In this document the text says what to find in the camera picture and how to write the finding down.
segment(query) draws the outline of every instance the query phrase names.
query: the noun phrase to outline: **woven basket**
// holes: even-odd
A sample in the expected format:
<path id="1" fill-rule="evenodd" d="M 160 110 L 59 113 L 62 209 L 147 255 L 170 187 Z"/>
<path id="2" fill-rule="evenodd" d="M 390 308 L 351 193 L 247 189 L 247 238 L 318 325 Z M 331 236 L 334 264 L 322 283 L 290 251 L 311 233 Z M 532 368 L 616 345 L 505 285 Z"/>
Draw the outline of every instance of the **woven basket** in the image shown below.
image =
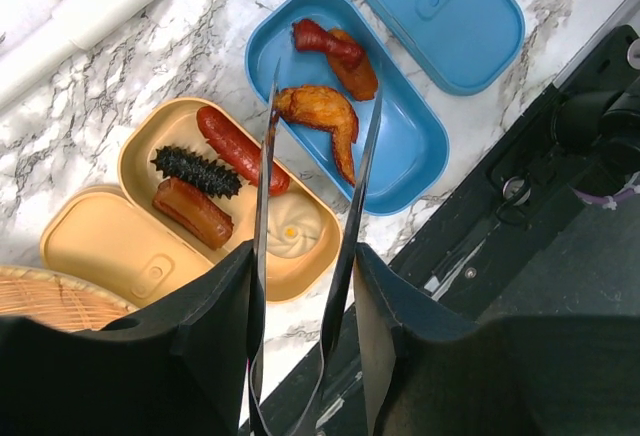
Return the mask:
<path id="1" fill-rule="evenodd" d="M 51 271 L 0 266 L 0 316 L 28 316 L 60 331 L 99 330 L 137 308 L 86 281 Z"/>

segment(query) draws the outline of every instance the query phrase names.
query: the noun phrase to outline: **dark floor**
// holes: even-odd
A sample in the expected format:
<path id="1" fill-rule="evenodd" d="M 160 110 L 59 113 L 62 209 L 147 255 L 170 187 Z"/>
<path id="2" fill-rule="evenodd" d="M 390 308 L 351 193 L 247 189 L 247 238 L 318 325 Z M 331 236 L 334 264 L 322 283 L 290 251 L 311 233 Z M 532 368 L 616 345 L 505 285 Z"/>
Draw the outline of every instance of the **dark floor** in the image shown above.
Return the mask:
<path id="1" fill-rule="evenodd" d="M 587 206 L 479 320 L 568 313 L 640 314 L 640 195 Z"/>

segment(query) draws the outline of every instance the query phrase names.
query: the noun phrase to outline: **tongs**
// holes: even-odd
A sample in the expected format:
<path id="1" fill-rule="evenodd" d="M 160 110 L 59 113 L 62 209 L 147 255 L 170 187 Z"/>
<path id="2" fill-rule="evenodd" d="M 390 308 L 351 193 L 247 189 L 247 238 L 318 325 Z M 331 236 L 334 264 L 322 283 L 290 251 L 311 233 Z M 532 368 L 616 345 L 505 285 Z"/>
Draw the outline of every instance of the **tongs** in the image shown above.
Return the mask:
<path id="1" fill-rule="evenodd" d="M 267 251 L 267 217 L 269 202 L 269 182 L 273 166 L 273 148 L 279 113 L 274 109 L 274 100 L 279 92 L 278 76 L 280 61 L 276 65 L 273 84 L 269 94 L 269 113 L 267 129 L 262 141 L 260 179 L 258 182 L 258 203 L 253 240 L 254 265 L 251 281 L 251 299 L 249 302 L 249 321 L 247 328 L 247 354 L 249 355 L 249 421 L 255 436 L 272 436 L 262 411 L 260 399 L 262 394 L 262 378 L 264 371 L 264 328 L 266 317 L 266 251 Z M 367 132 L 364 152 L 360 163 L 358 179 L 353 192 L 353 199 L 345 227 L 344 238 L 340 246 L 338 260 L 327 297 L 320 334 L 320 365 L 313 392 L 295 426 L 287 436 L 315 435 L 316 423 L 320 417 L 321 401 L 325 371 L 338 343 L 342 317 L 344 315 L 349 282 L 355 259 L 355 246 L 358 240 L 362 209 L 371 173 L 373 153 L 375 150 L 382 113 L 382 88 L 378 88 L 371 123 Z"/>

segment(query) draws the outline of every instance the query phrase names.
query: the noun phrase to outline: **white marble table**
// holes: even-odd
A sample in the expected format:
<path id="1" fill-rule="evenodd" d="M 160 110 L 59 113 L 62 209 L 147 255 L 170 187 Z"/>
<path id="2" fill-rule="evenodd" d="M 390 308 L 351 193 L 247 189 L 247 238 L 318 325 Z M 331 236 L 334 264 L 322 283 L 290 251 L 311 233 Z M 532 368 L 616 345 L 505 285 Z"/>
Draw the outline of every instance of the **white marble table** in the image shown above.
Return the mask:
<path id="1" fill-rule="evenodd" d="M 46 20 L 58 0 L 9 0 L 0 10 L 0 54 Z M 38 240 L 79 189 L 116 183 L 118 152 L 149 112 L 177 96 L 222 105 L 257 135 L 264 106 L 244 73 L 256 25 L 285 0 L 155 0 L 88 54 L 66 61 L 0 114 L 0 262 L 40 266 Z M 429 219 L 540 91 L 623 0 L 517 0 L 526 19 L 524 49 L 483 93 L 440 91 L 362 0 L 355 0 L 396 61 L 445 125 L 449 166 L 400 214 L 363 219 L 361 239 L 390 260 Z M 346 200 L 283 130 L 276 156 L 345 219 Z M 302 299 L 269 308 L 265 392 L 270 393 L 318 339 L 329 277 Z"/>

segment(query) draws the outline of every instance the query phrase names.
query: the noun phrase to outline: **bun with yellow center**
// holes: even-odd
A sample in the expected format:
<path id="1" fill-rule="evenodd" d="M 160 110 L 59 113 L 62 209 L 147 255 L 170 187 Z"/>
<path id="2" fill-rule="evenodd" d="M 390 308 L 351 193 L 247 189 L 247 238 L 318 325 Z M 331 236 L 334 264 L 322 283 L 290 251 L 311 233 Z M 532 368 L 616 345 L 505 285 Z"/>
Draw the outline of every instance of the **bun with yellow center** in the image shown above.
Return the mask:
<path id="1" fill-rule="evenodd" d="M 267 251 L 293 259 L 308 253 L 322 233 L 322 217 L 313 201 L 289 192 L 269 199 Z"/>

